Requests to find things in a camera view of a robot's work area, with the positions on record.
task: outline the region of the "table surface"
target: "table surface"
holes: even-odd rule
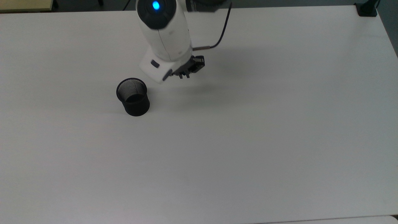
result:
[[[314,220],[291,222],[289,224],[398,224],[398,221],[392,216],[377,216],[364,218],[342,218],[328,220]]]
[[[194,46],[226,10],[187,14]],[[0,15],[2,223],[398,214],[398,59],[354,6],[234,9],[190,79],[140,71],[135,12]],[[125,78],[148,86],[131,117]]]
[[[0,12],[51,10],[53,0],[0,0]]]

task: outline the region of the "black mesh cup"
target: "black mesh cup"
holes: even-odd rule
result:
[[[136,78],[123,80],[116,89],[117,98],[123,103],[126,112],[134,117],[145,114],[149,109],[146,92],[145,83]]]

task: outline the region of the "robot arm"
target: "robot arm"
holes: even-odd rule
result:
[[[191,37],[183,11],[214,12],[226,1],[138,0],[136,9],[140,27],[150,45],[139,65],[141,70],[162,83],[173,75],[189,78],[190,73],[204,67],[203,56],[192,56]]]

